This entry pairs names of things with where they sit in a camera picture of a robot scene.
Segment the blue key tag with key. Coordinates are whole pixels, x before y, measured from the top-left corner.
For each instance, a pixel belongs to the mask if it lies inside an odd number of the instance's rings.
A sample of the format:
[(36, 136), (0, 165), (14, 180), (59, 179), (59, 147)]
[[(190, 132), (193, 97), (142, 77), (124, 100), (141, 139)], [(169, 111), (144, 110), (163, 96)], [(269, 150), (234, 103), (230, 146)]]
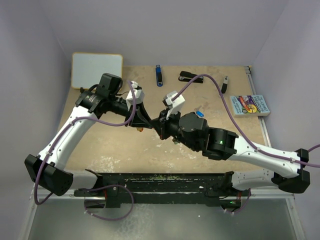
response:
[(201, 112), (201, 107), (202, 107), (202, 106), (199, 106), (199, 107), (195, 108), (195, 109), (194, 109), (194, 112), (195, 112), (195, 114), (196, 114), (198, 117), (203, 118), (203, 117), (204, 117), (204, 114)]

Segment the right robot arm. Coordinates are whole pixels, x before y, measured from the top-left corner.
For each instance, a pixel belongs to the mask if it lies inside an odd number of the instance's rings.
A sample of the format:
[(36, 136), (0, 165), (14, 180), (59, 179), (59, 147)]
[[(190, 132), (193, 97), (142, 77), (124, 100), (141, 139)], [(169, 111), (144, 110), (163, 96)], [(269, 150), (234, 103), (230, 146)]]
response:
[(227, 174), (222, 190), (228, 196), (250, 188), (276, 186), (281, 191), (302, 194), (311, 183), (310, 173), (303, 164), (309, 160), (308, 151), (284, 151), (255, 142), (248, 143), (237, 133), (210, 127), (194, 112), (167, 115), (163, 110), (154, 121), (154, 129), (161, 140), (172, 137), (194, 152), (210, 160), (239, 161), (260, 167), (260, 170)]

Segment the red-handled metal key organizer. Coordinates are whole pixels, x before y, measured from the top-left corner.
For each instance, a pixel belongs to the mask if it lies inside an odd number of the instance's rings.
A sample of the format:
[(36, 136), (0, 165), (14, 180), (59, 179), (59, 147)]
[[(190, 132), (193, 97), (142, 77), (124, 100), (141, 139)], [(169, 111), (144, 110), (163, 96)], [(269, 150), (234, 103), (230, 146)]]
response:
[[(144, 128), (143, 128), (143, 127), (137, 127), (136, 130), (139, 131), (139, 132), (142, 132), (142, 131), (144, 130)], [(175, 145), (177, 145), (177, 144), (180, 143), (180, 142), (179, 142), (178, 140), (176, 140), (175, 138), (172, 139), (172, 142), (173, 142)]]

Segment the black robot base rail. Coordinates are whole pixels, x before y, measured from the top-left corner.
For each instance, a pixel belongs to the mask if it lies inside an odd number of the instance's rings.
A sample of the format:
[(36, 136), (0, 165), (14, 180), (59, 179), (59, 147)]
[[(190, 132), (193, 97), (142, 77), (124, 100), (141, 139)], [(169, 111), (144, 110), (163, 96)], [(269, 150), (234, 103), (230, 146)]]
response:
[(98, 173), (95, 185), (76, 197), (101, 197), (107, 208), (121, 204), (200, 204), (238, 209), (249, 190), (233, 187), (227, 173)]

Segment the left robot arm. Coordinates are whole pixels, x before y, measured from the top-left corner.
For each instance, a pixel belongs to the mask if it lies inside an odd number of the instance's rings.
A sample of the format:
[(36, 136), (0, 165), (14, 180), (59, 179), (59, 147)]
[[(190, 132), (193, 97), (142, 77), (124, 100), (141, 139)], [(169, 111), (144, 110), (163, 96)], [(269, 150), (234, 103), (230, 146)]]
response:
[(66, 172), (65, 167), (71, 153), (95, 123), (152, 129), (143, 105), (142, 87), (135, 81), (128, 81), (129, 93), (122, 98), (119, 94), (122, 86), (119, 76), (104, 73), (98, 84), (80, 90), (68, 120), (52, 141), (36, 156), (30, 154), (24, 161), (35, 191), (42, 187), (62, 196), (71, 188), (74, 175)]

